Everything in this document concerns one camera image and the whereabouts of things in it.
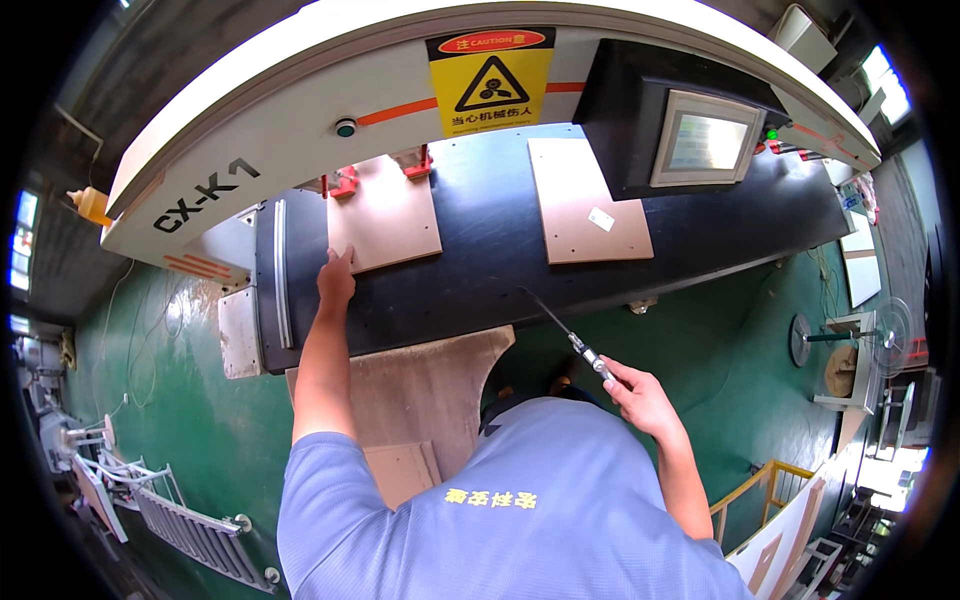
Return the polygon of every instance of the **yellow railing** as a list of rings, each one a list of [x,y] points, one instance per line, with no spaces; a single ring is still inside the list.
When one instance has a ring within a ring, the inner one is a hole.
[[[760,520],[760,528],[762,528],[767,524],[770,507],[783,508],[800,492],[804,482],[810,477],[813,477],[813,473],[805,468],[794,467],[775,460],[767,461],[767,464],[754,473],[750,479],[743,482],[743,485],[728,493],[724,499],[710,507],[710,516],[720,513],[714,530],[714,539],[717,543],[723,544],[723,533],[727,525],[727,507],[753,486],[767,484],[767,495],[763,502],[763,518]]]

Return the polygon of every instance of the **yellow bottle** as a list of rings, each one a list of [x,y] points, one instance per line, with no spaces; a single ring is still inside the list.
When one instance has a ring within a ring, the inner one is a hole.
[[[105,228],[113,225],[113,221],[107,216],[107,194],[87,187],[82,192],[67,192],[66,195],[73,200],[73,204],[77,206],[77,212],[86,220]]]

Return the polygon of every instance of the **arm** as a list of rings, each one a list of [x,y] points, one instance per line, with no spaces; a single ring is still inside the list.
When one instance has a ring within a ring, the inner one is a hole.
[[[634,427],[653,436],[657,443],[658,474],[666,510],[681,529],[695,540],[713,538],[713,521],[707,493],[700,481],[693,448],[684,425],[657,378],[601,356],[619,381],[604,381],[603,387],[620,406],[620,415]]]
[[[347,349],[347,304],[353,297],[350,274],[353,246],[343,256],[326,251],[317,275],[320,307],[303,343],[294,390],[294,444],[318,431],[343,433],[356,440],[350,407],[350,360]]]

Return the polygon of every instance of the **warning triangle symbol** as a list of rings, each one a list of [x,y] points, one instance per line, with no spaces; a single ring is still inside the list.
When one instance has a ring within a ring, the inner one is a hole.
[[[530,96],[497,55],[483,63],[454,108],[457,112],[530,102]]]

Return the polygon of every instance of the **light blue shirt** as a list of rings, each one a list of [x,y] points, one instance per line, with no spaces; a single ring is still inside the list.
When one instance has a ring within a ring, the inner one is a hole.
[[[363,451],[294,444],[277,526],[295,598],[751,598],[666,512],[646,449],[589,404],[528,400],[456,476],[388,509]]]

